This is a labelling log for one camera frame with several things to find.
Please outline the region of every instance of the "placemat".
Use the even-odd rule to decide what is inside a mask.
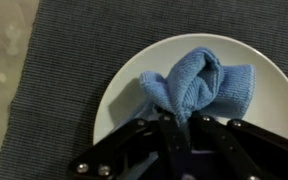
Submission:
[[[41,0],[9,128],[0,180],[62,180],[92,144],[106,86],[133,55],[185,33],[235,38],[288,76],[288,1]]]

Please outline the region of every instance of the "blue microfiber cloth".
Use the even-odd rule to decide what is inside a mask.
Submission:
[[[252,99],[255,69],[252,65],[222,66],[210,49],[198,47],[175,64],[166,78],[157,72],[142,73],[140,86],[147,101],[121,125],[135,117],[149,119],[157,105],[176,115],[187,135],[186,122],[193,111],[214,117],[242,119]],[[156,154],[151,154],[125,179],[140,177],[156,158]]]

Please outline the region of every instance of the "plate rim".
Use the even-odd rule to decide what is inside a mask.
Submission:
[[[230,42],[233,42],[233,43],[237,43],[237,44],[239,44],[239,45],[241,45],[241,46],[243,46],[243,47],[255,52],[256,54],[258,54],[262,58],[264,58],[271,66],[273,66],[278,71],[278,73],[280,73],[282,75],[283,79],[285,79],[287,84],[288,84],[288,77],[284,74],[284,72],[272,60],[270,60],[267,56],[265,56],[263,53],[261,53],[257,49],[253,48],[252,46],[250,46],[250,45],[248,45],[248,44],[246,44],[246,43],[244,43],[242,41],[239,41],[237,39],[234,39],[234,38],[231,38],[231,37],[228,37],[228,36],[223,36],[223,35],[218,35],[218,34],[210,34],[210,33],[188,33],[188,34],[181,34],[181,35],[171,36],[171,37],[162,39],[160,41],[157,41],[157,42],[147,46],[146,48],[142,49],[138,53],[136,53],[114,75],[114,77],[112,78],[110,83],[107,85],[107,87],[106,87],[106,89],[104,91],[104,94],[103,94],[103,96],[101,98],[100,104],[99,104],[99,106],[97,108],[97,111],[96,111],[96,117],[95,117],[94,129],[93,129],[93,145],[95,145],[97,143],[97,142],[95,142],[95,140],[96,140],[95,139],[95,137],[96,137],[95,130],[96,130],[96,128],[99,128],[98,127],[98,123],[97,123],[97,119],[98,119],[98,116],[99,116],[98,112],[99,112],[99,110],[102,108],[102,106],[104,104],[103,99],[106,99],[106,97],[108,96],[107,95],[108,94],[107,91],[109,89],[108,87],[110,86],[110,84],[112,82],[114,82],[120,76],[120,74],[129,66],[129,64],[131,64],[135,59],[137,59],[138,57],[140,57],[141,55],[143,55],[144,53],[146,53],[150,49],[158,47],[159,45],[167,43],[169,41],[173,41],[173,40],[177,40],[177,39],[181,39],[181,38],[187,38],[187,37],[206,37],[206,38],[209,37],[209,38],[217,38],[217,39],[221,39],[221,40],[226,40],[226,41],[230,41]]]

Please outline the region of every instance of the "table surface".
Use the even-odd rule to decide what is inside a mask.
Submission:
[[[0,0],[0,148],[23,68],[38,0]]]

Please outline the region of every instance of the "plate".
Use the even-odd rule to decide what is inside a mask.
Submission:
[[[138,83],[142,72],[156,71],[165,77],[177,61],[198,46],[210,48],[223,65],[255,66],[254,96],[243,119],[288,138],[288,79],[283,72],[262,53],[240,41],[213,34],[186,34],[147,47],[120,69],[100,103],[93,142],[105,137],[144,101]]]

